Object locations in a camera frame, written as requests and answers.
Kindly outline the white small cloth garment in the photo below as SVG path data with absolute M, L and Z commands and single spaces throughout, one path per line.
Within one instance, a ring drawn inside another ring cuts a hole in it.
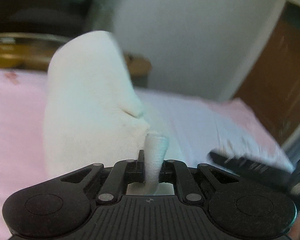
M 183 159 L 167 121 L 137 96 L 123 53 L 107 31 L 83 34 L 53 55 L 43 145 L 51 177 L 92 163 L 113 166 L 143 150 L 145 181 L 130 183 L 129 194 L 167 192 L 159 185 L 162 163 Z

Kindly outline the pink floral bed sheet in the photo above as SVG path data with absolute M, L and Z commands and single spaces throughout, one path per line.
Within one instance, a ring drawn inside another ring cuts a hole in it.
M 43 150 L 42 122 L 47 75 L 0 69 L 0 239 L 10 232 L 1 210 L 9 195 L 25 187 L 82 168 L 105 157 L 71 152 L 53 164 Z M 209 161 L 211 150 L 293 171 L 293 165 L 254 113 L 240 100 L 209 102 L 189 96 L 137 89 L 151 126 L 170 140 L 166 158 L 189 166 Z

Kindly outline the brown wooden door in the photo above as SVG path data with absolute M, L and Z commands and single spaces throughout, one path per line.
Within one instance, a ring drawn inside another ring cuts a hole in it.
M 300 125 L 300 6 L 285 3 L 267 44 L 234 94 L 283 145 Z

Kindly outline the wooden tv stand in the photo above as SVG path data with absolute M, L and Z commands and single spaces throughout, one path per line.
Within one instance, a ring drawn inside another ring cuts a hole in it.
M 0 33 L 0 68 L 47 72 L 54 53 L 71 38 L 52 34 Z M 149 59 L 124 54 L 132 83 L 146 88 L 152 69 Z

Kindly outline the black flat screen television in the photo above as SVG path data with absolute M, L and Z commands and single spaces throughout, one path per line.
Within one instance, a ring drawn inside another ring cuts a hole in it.
M 0 0 L 0 33 L 81 35 L 93 0 Z

